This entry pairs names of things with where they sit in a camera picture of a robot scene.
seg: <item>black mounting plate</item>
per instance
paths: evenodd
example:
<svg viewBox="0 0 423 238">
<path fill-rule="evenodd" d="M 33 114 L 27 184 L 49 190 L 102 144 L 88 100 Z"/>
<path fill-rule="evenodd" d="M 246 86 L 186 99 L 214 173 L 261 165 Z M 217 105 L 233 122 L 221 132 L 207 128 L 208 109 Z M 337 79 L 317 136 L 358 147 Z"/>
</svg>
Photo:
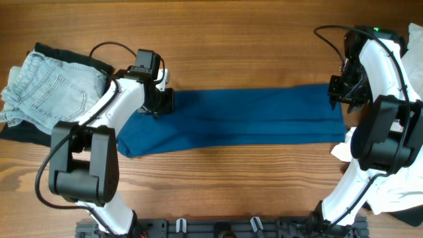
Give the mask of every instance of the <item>black mounting plate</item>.
<svg viewBox="0 0 423 238">
<path fill-rule="evenodd" d="M 280 219 L 263 219 L 263 236 L 264 238 L 335 238 L 332 235 L 321 235 L 317 233 L 306 236 L 297 230 L 298 223 L 301 223 L 307 217 L 286 217 Z M 218 222 L 227 222 L 231 225 L 231 230 L 237 238 L 256 238 L 256 234 L 252 230 L 250 220 L 233 220 L 233 221 L 187 221 L 186 235 L 181 236 L 176 233 L 176 221 L 167 221 L 165 219 L 139 219 L 142 227 L 147 230 L 148 238 L 216 238 L 214 227 Z M 101 237 L 95 222 L 77 223 L 75 238 L 95 238 Z M 352 225 L 352 230 L 345 238 L 368 238 L 369 230 L 367 228 L 367 220 L 365 217 L 356 218 Z"/>
</svg>

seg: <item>folded blue fabric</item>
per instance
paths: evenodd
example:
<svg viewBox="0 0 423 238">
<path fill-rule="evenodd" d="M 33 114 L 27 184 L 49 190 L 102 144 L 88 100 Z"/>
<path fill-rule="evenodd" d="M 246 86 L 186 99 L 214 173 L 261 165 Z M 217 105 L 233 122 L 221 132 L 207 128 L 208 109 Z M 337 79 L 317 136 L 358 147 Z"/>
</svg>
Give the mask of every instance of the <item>folded blue fabric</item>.
<svg viewBox="0 0 423 238">
<path fill-rule="evenodd" d="M 175 92 L 174 114 L 134 112 L 118 135 L 118 150 L 134 157 L 216 145 L 344 141 L 340 106 L 328 103 L 328 85 L 287 89 Z"/>
</svg>

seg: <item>crumpled white fabric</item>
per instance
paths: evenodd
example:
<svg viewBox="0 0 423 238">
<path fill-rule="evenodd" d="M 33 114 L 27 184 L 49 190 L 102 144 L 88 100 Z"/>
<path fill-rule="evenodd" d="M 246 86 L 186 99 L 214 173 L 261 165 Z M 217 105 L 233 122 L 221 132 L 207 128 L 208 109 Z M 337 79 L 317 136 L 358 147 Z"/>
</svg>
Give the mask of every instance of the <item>crumpled white fabric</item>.
<svg viewBox="0 0 423 238">
<path fill-rule="evenodd" d="M 423 27 L 409 26 L 408 52 L 402 62 L 413 89 L 423 99 Z M 346 135 L 346 141 L 335 146 L 332 154 L 342 161 L 351 161 L 351 136 L 355 128 Z M 402 168 L 382 182 L 375 194 L 367 199 L 374 214 L 396 212 L 423 204 L 423 152 L 420 150 L 415 162 Z"/>
</svg>

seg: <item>wooden tabletop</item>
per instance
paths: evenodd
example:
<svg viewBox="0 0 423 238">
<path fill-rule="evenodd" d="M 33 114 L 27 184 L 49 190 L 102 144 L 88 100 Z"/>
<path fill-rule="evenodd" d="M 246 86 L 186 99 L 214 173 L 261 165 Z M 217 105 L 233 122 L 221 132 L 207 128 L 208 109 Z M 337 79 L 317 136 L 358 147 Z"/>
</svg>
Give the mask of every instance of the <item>wooden tabletop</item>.
<svg viewBox="0 0 423 238">
<path fill-rule="evenodd" d="M 421 0 L 32 2 L 0 5 L 1 88 L 9 69 L 22 65 L 35 42 L 80 54 L 104 41 L 155 50 L 165 58 L 175 90 L 328 83 L 339 74 L 340 62 L 313 35 L 316 26 L 368 24 L 407 36 L 411 22 L 423 24 Z M 343 31 L 324 34 L 342 48 Z M 99 48 L 94 57 L 117 69 L 134 62 L 117 46 Z M 358 116 L 347 115 L 347 125 L 357 124 Z M 343 163 L 330 155 L 333 146 L 251 145 L 119 156 L 118 189 L 139 218 L 306 216 L 342 177 Z M 0 141 L 0 237 L 72 237 L 75 222 L 89 219 L 83 211 L 53 210 L 36 199 L 34 178 L 47 153 L 46 147 Z M 42 192 L 65 203 L 49 193 L 47 176 Z M 421 237 L 423 232 L 422 226 L 385 214 L 361 215 L 369 217 L 371 237 Z"/>
</svg>

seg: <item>blue cloth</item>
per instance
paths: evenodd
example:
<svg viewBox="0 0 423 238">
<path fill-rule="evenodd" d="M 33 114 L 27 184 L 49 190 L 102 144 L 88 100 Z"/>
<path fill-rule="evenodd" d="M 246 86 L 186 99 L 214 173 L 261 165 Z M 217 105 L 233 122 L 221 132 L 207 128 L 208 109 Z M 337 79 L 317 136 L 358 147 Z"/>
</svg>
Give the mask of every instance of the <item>blue cloth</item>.
<svg viewBox="0 0 423 238">
<path fill-rule="evenodd" d="M 344 141 L 342 111 L 332 111 L 328 85 L 288 89 L 175 92 L 174 114 L 134 112 L 118 135 L 118 150 L 134 157 L 215 145 Z"/>
<path fill-rule="evenodd" d="M 1 92 L 5 107 L 0 122 L 16 126 L 23 120 L 44 133 L 62 121 L 74 121 L 101 98 L 106 76 L 93 67 L 49 58 L 39 52 L 26 57 L 17 78 Z"/>
</svg>

